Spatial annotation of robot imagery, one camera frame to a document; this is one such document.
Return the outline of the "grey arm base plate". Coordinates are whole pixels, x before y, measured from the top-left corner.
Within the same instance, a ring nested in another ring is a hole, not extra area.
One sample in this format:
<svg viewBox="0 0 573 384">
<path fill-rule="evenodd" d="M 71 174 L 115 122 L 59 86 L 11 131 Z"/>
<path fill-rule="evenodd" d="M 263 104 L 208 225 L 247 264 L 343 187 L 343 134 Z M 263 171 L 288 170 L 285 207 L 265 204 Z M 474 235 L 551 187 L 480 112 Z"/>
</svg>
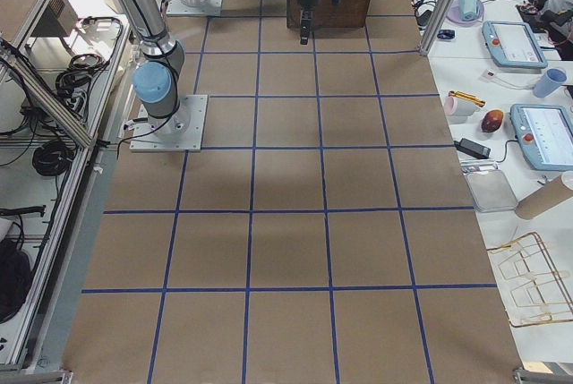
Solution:
<svg viewBox="0 0 573 384">
<path fill-rule="evenodd" d="M 130 142 L 132 152 L 179 152 L 200 151 L 204 124 L 208 107 L 207 95 L 184 95 L 180 98 L 178 112 L 171 120 L 156 132 L 161 125 L 152 118 L 151 123 L 144 121 L 136 124 Z"/>
</svg>

